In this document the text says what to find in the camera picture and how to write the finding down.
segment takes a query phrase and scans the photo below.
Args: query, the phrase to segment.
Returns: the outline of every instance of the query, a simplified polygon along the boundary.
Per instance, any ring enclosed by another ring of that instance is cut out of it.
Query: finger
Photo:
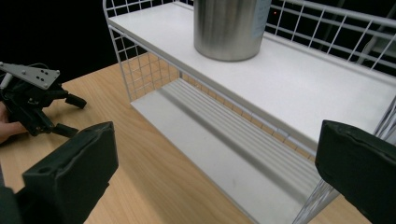
[[[3,103],[3,101],[0,102],[0,112],[1,112],[1,113],[7,113],[7,107],[6,107],[6,105]]]
[[[4,128],[3,135],[5,136],[11,136],[14,134],[27,132],[20,122],[5,123],[2,126]]]

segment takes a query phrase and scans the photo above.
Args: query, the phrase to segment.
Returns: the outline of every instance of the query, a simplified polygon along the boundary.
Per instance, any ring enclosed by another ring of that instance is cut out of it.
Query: human hand
[[[0,144],[5,142],[11,135],[26,133],[26,129],[20,122],[9,122],[8,111],[3,102],[0,102]]]

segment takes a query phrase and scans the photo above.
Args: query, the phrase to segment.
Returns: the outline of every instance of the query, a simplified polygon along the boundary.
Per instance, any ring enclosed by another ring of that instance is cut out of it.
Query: wire grid
[[[179,78],[180,72],[164,59],[147,52],[115,31],[112,32],[130,101]]]
[[[176,0],[108,0],[103,2],[106,18],[156,7]],[[181,1],[192,4],[192,1]],[[153,53],[137,45],[131,38],[109,29],[122,76],[130,101],[136,100],[151,91],[179,77],[180,72]]]
[[[381,119],[374,135],[396,146],[396,96],[384,118]]]
[[[396,76],[395,20],[308,1],[274,0],[265,31]]]

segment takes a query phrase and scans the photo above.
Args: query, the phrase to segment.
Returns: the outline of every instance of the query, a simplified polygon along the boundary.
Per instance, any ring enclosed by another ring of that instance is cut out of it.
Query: silver container
[[[242,61],[260,51],[271,0],[195,0],[194,46],[208,58]]]

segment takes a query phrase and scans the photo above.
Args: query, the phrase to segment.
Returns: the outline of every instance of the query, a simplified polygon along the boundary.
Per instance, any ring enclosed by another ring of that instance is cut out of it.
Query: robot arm
[[[56,81],[59,71],[0,62],[0,70],[6,72],[0,84],[1,100],[10,118],[19,121],[32,135],[57,133],[74,136],[78,130],[63,124],[56,126],[42,111],[53,100],[65,99],[70,105],[84,108],[87,102],[62,88]]]

